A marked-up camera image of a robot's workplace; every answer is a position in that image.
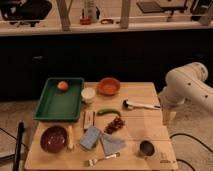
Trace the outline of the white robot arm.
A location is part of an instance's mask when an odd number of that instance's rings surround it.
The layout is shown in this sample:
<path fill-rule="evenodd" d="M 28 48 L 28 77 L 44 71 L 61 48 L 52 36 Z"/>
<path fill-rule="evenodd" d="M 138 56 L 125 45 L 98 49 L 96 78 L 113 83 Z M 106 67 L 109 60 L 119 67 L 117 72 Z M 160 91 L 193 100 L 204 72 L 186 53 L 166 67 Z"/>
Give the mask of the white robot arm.
<path fill-rule="evenodd" d="M 205 84 L 207 78 L 208 70 L 200 62 L 174 68 L 166 74 L 166 86 L 158 94 L 164 125 L 172 122 L 176 116 L 174 108 L 182 105 L 186 99 L 213 115 L 213 87 Z"/>

